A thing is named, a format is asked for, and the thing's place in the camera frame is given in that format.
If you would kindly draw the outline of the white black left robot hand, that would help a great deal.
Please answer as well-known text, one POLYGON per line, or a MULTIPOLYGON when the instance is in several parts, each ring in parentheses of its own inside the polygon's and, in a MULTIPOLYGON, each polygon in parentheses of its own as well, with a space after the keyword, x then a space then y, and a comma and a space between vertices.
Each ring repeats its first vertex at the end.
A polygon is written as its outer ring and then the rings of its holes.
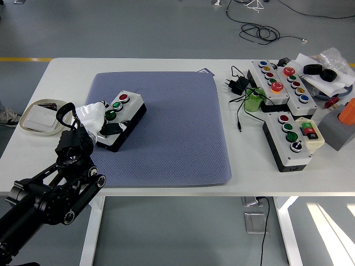
POLYGON ((76 108, 80 122, 85 127, 94 143, 98 140, 98 134, 110 136, 121 134, 127 130, 127 125, 121 122, 108 123, 105 118, 107 103, 99 101, 76 108))

